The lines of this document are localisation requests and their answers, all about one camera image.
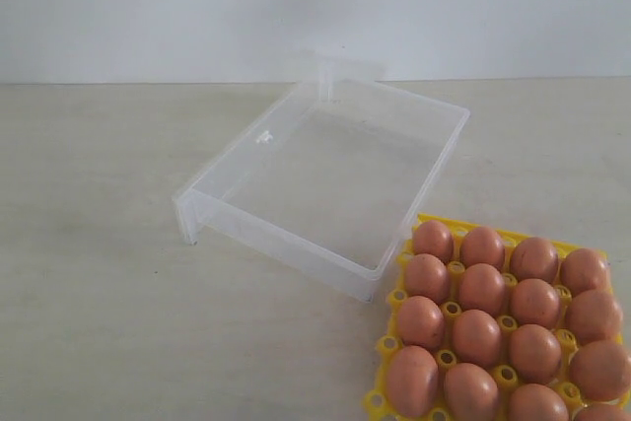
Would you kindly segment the clear plastic container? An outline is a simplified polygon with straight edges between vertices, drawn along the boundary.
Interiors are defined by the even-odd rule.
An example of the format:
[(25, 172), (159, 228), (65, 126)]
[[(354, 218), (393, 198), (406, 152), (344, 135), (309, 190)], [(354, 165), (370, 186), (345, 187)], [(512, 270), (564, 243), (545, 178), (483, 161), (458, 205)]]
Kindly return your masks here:
[(367, 61), (303, 53), (288, 69), (286, 94), (175, 195), (180, 232), (211, 228), (368, 302), (469, 111)]

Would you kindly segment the yellow plastic egg tray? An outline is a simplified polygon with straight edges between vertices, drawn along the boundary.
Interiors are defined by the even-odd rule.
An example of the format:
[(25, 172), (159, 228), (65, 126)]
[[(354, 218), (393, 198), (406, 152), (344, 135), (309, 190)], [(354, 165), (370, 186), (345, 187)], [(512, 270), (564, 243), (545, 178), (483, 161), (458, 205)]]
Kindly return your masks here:
[[(435, 403), (433, 407), (428, 411), (427, 414), (421, 417), (416, 418), (407, 418), (398, 414), (394, 408), (389, 404), (385, 395), (385, 374), (387, 367), (389, 365), (390, 359), (392, 356), (402, 349), (405, 345), (401, 339), (396, 334), (395, 322), (396, 322), (396, 314), (402, 305), (402, 303), (410, 297), (403, 287), (403, 269), (405, 268), (406, 263), (413, 257), (415, 254), (412, 251), (412, 237), (406, 242), (403, 246), (401, 253), (398, 256), (398, 268), (399, 275), (396, 280), (395, 286), (393, 290), (389, 293), (387, 302), (390, 308), (390, 317), (386, 327), (385, 335), (378, 341), (377, 349), (381, 357), (381, 363), (377, 371), (376, 380), (374, 387), (369, 391), (369, 393), (365, 396), (364, 404), (367, 409), (368, 415), (373, 420), (455, 420), (452, 416), (451, 412), (448, 409), (445, 395), (444, 395), (444, 379), (447, 371), (462, 362), (456, 353), (453, 351), (452, 346), (452, 332), (453, 325), (458, 316), (460, 316), (464, 309), (459, 305), (457, 301), (457, 292), (459, 288), (459, 284), (462, 278), (464, 271), (468, 268), (465, 267), (459, 261), (459, 249), (464, 236), (471, 231), (472, 229), (479, 227), (470, 223), (453, 221), (448, 219), (442, 219), (438, 217), (433, 217), (429, 215), (422, 215), (418, 219), (417, 226), (414, 228), (413, 232), (416, 228), (423, 222), (429, 220), (438, 220), (447, 225), (450, 229), (453, 238), (454, 238), (454, 255), (452, 260), (445, 264), (451, 281), (451, 290), (448, 299), (442, 303), (441, 305), (437, 305), (443, 313), (445, 319), (445, 335), (443, 338), (443, 342), (441, 346), (434, 351), (429, 351), (437, 362), (439, 369), (439, 381), (438, 381), (438, 390), (435, 398)], [(513, 318), (510, 313), (509, 303), (511, 299), (511, 294), (517, 284), (521, 281), (518, 281), (517, 278), (510, 272), (509, 263), (512, 256), (512, 253), (517, 246), (518, 243), (523, 241), (529, 236), (516, 234), (507, 231), (495, 230), (503, 239), (504, 247), (505, 247), (505, 262), (500, 273), (503, 275), (504, 280), (507, 286), (507, 294), (505, 298), (505, 302), (502, 308), (501, 313), (498, 316), (493, 317), (499, 324), (499, 327), (502, 332), (502, 346), (501, 346), (501, 357), (499, 362), (492, 366), (491, 368), (482, 368), (485, 370), (496, 382), (499, 389), (499, 409), (493, 420), (509, 420), (508, 419), (508, 405), (509, 400), (513, 392), (520, 386), (527, 384), (535, 384), (528, 383), (521, 379), (521, 377), (517, 374), (515, 369), (510, 365), (509, 362), (509, 340), (512, 333), (521, 325)], [(575, 386), (569, 379), (569, 364), (571, 359), (576, 355), (576, 353), (585, 345), (580, 345), (574, 336), (574, 334), (566, 327), (565, 324), (565, 313), (568, 309), (568, 306), (571, 304), (572, 300), (576, 297), (573, 297), (570, 291), (562, 285), (560, 280), (560, 267), (565, 257), (571, 251), (580, 248), (579, 246), (572, 246), (560, 242), (554, 242), (550, 240), (553, 245), (556, 247), (558, 256), (559, 256), (559, 269), (557, 271), (557, 275), (552, 283), (549, 283), (558, 293), (561, 301), (561, 315), (557, 325), (550, 330), (553, 335), (557, 338), (560, 343), (562, 350), (562, 363), (559, 371), (556, 374), (556, 377), (550, 382), (548, 386), (553, 389), (564, 401), (566, 407), (568, 408), (570, 419), (574, 420), (576, 414), (586, 406), (598, 403), (611, 404), (616, 405), (622, 408), (625, 412), (630, 414), (630, 388), (629, 390), (623, 394), (620, 398), (614, 399), (611, 401), (591, 401), (583, 397), (580, 390), (577, 386)], [(604, 289), (611, 293), (615, 298), (615, 293), (611, 286), (611, 272), (610, 272), (610, 284), (607, 289)], [(620, 333), (613, 339), (616, 343), (623, 345), (627, 350), (628, 348), (624, 345), (622, 340), (622, 328)]]

